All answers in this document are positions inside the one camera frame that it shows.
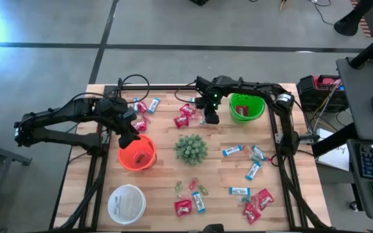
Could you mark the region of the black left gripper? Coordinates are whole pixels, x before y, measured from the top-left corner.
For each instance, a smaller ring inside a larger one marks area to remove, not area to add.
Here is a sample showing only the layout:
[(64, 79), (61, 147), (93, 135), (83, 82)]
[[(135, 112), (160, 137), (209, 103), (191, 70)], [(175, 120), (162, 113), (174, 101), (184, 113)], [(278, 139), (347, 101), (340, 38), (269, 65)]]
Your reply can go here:
[(104, 117), (106, 127), (112, 130), (121, 130), (118, 139), (119, 147), (127, 148), (134, 140), (140, 140), (139, 132), (131, 124), (137, 119), (134, 109), (126, 101), (123, 103), (104, 100), (100, 103), (100, 115)]

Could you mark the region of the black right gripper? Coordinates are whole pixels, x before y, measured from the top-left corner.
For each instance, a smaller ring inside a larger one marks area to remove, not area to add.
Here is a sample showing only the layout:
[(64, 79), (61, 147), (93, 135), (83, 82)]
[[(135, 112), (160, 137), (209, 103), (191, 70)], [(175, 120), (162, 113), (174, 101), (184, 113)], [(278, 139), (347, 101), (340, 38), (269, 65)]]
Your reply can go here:
[(201, 96), (197, 97), (194, 102), (198, 109), (205, 109), (205, 122), (207, 124), (220, 123), (220, 118), (216, 110), (223, 96), (220, 91), (222, 81), (223, 76), (215, 77), (211, 82), (201, 76), (197, 76), (195, 79), (196, 91)]

